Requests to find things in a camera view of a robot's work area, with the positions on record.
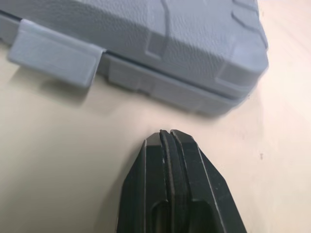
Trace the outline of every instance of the tabletop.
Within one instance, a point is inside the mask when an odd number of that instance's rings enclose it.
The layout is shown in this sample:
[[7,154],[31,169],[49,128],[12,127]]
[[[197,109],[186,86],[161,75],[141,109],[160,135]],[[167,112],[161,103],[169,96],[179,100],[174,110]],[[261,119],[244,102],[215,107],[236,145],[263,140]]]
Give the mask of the tabletop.
[[249,233],[311,232],[311,2],[259,0],[270,67],[219,118],[97,76],[88,92],[9,63],[0,44],[0,232],[113,233],[143,140],[191,134],[226,179]]

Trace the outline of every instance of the beige table surface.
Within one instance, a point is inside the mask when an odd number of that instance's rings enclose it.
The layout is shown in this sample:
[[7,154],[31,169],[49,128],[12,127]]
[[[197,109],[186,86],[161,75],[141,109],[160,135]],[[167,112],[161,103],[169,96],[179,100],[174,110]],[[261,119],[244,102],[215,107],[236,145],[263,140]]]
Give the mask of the beige table surface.
[[270,68],[219,119],[97,77],[87,96],[6,60],[0,45],[0,233],[112,233],[144,138],[191,134],[223,174],[249,233],[311,232],[311,1],[261,0]]

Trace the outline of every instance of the gray latch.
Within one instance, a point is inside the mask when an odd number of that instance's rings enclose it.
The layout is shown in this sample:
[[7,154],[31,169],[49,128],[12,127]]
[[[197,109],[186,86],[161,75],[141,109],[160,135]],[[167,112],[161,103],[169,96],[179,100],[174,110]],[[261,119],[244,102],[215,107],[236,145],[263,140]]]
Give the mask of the gray latch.
[[23,19],[9,60],[79,87],[89,87],[105,49]]

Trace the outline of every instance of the textured case surface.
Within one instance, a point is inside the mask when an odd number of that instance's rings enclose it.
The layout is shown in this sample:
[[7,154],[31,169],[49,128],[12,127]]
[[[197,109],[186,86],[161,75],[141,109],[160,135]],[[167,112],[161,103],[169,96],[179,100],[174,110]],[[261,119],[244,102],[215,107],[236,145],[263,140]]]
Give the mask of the textured case surface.
[[0,10],[237,103],[268,67],[256,0],[0,0]]

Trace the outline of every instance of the gray plastic case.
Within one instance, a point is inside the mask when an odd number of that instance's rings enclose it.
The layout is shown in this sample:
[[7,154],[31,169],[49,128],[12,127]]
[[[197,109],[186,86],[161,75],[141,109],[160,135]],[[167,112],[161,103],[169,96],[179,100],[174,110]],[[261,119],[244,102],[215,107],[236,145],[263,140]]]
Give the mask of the gray plastic case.
[[[13,43],[18,34],[12,61],[82,87],[91,84],[99,64],[110,82],[189,111],[227,112],[268,67],[256,0],[0,0],[0,10],[0,37]],[[42,43],[38,31],[53,40]],[[61,51],[71,40],[81,46],[64,50],[72,52],[72,73],[57,65],[56,72],[53,56],[62,56],[45,48]],[[21,58],[29,43],[41,48],[49,70],[35,64],[38,53]],[[95,60],[85,67],[85,79],[74,80],[75,61],[86,61],[81,51],[89,49]]]

